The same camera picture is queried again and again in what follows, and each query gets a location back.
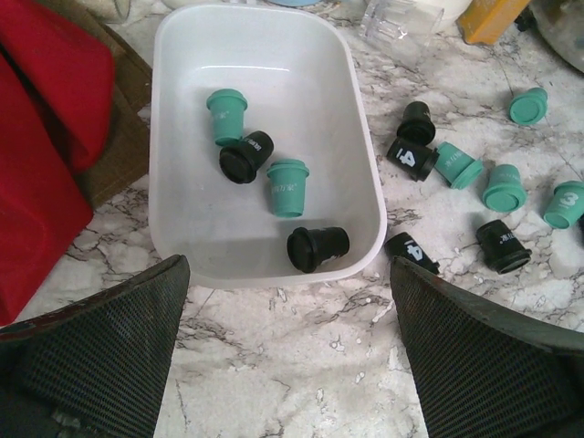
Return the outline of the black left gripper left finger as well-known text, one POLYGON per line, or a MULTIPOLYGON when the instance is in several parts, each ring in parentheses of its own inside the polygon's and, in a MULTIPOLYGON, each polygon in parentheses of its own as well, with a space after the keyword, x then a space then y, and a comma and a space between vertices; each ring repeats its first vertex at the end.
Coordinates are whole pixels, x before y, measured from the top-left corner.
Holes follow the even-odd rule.
POLYGON ((189 281, 173 255, 2 328, 2 436, 153 436, 189 281))

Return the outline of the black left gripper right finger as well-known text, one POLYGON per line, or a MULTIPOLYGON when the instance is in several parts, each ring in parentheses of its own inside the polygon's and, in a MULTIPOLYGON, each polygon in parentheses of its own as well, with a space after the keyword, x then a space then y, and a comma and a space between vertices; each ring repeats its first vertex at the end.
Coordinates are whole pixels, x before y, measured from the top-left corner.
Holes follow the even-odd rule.
POLYGON ((432 437, 580 437, 583 335, 391 261, 391 292, 432 437))

